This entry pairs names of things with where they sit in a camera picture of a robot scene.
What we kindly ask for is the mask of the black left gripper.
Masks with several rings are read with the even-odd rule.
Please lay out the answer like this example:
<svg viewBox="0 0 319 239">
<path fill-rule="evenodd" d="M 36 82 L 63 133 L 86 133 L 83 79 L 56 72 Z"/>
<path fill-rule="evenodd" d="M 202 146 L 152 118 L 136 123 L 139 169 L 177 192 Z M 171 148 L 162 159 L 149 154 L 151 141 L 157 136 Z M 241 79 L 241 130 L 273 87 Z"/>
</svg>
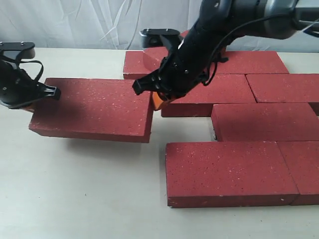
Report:
<svg viewBox="0 0 319 239">
<path fill-rule="evenodd" d="M 0 104 L 13 110 L 24 110 L 34 113 L 34 103 L 45 98 L 59 100 L 61 91 L 55 86 L 41 83 L 43 74 L 41 66 L 39 73 L 33 79 L 19 65 L 11 62 L 0 62 Z"/>
</svg>

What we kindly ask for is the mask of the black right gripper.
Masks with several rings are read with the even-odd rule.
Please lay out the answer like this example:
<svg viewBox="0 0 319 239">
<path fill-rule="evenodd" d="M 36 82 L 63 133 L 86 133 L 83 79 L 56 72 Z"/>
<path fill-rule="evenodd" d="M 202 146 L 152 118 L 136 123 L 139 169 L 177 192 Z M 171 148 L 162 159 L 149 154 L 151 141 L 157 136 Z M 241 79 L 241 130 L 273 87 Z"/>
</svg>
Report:
<svg viewBox="0 0 319 239">
<path fill-rule="evenodd" d="M 152 92 L 154 111 L 159 111 L 165 105 L 186 96 L 199 84 L 209 85 L 212 80 L 211 64 L 211 60 L 206 63 L 196 60 L 185 65 L 178 58 L 165 57 L 158 69 L 136 79 L 132 88 L 136 95 Z"/>
</svg>

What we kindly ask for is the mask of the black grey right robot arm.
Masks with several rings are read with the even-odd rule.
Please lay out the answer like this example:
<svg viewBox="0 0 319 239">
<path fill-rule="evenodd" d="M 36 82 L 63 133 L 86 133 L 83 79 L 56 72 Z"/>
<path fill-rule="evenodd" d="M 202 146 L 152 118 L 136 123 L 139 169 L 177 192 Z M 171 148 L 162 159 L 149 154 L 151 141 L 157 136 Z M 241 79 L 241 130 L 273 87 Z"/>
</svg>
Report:
<svg viewBox="0 0 319 239">
<path fill-rule="evenodd" d="M 185 37 L 174 29 L 144 29 L 144 48 L 165 47 L 168 55 L 151 73 L 132 85 L 140 95 L 151 92 L 155 110 L 186 96 L 197 85 L 208 86 L 222 50 L 244 36 L 288 39 L 296 32 L 319 35 L 316 0 L 204 0 L 199 17 Z"/>
</svg>

